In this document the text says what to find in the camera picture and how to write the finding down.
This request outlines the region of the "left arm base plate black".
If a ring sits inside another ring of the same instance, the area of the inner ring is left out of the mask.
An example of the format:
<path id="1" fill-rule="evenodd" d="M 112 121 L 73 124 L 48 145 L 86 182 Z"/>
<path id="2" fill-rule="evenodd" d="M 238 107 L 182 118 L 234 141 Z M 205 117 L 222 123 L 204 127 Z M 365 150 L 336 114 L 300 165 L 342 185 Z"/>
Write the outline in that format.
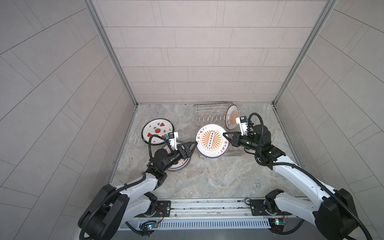
<path id="1" fill-rule="evenodd" d="M 151 204 L 144 216 L 147 218 L 169 217 L 171 211 L 171 201 L 157 201 L 156 205 Z"/>

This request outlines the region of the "white blue-rim watermelon plate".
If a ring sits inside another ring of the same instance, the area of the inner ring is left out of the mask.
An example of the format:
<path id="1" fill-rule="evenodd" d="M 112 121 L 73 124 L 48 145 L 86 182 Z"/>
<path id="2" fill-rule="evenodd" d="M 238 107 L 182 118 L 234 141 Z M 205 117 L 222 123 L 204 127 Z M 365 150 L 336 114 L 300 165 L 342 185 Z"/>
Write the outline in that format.
<path id="1" fill-rule="evenodd" d="M 142 129 L 142 139 L 145 143 L 149 143 L 152 135 L 164 138 L 168 133 L 174 132 L 174 125 L 167 119 L 154 119 Z"/>

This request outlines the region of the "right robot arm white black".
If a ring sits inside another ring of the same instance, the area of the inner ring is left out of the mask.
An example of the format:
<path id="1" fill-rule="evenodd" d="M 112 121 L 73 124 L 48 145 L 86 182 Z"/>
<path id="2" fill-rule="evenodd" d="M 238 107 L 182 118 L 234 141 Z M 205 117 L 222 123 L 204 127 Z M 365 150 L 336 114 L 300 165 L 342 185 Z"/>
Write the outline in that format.
<path id="1" fill-rule="evenodd" d="M 253 150 L 257 162 L 282 175 L 294 184 L 307 200 L 293 197 L 275 189 L 265 196 L 265 210 L 274 215 L 291 213 L 317 227 L 328 240 L 347 239 L 359 227 L 352 195 L 336 190 L 296 165 L 283 151 L 272 145 L 267 127 L 257 125 L 253 135 L 226 132 L 223 136 L 234 147 Z"/>

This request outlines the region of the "white plate orange sunburst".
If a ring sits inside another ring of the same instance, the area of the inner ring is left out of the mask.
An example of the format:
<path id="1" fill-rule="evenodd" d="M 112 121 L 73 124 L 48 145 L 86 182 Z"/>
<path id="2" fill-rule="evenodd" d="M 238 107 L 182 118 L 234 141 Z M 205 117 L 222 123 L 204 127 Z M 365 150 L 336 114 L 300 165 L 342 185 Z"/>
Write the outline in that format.
<path id="1" fill-rule="evenodd" d="M 165 149 L 168 154 L 171 153 L 171 150 L 169 149 L 169 147 L 167 146 L 167 144 L 163 144 L 162 145 L 162 149 Z M 179 171 L 183 168 L 185 168 L 191 161 L 191 158 L 187 158 L 187 159 L 181 159 L 178 161 L 178 163 L 176 165 L 172 165 L 168 171 Z"/>

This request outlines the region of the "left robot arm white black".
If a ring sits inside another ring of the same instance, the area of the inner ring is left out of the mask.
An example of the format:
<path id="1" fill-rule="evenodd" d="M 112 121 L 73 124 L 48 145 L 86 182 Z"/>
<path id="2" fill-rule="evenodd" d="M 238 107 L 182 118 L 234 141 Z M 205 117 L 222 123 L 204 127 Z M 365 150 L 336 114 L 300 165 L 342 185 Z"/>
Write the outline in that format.
<path id="1" fill-rule="evenodd" d="M 170 153 L 158 149 L 149 154 L 148 168 L 140 178 L 121 187 L 103 186 L 79 219 L 79 239 L 110 240 L 123 222 L 151 213 L 157 202 L 152 191 L 163 184 L 171 166 L 192 157 L 197 144 L 180 144 Z"/>

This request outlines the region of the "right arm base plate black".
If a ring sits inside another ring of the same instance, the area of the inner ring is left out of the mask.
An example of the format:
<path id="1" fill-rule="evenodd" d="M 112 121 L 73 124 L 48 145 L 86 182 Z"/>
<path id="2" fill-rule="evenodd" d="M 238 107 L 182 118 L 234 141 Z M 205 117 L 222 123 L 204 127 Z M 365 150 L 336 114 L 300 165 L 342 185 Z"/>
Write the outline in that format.
<path id="1" fill-rule="evenodd" d="M 276 216 L 279 212 L 275 210 L 268 210 L 265 205 L 265 200 L 248 200 L 248 205 L 251 208 L 252 216 Z"/>

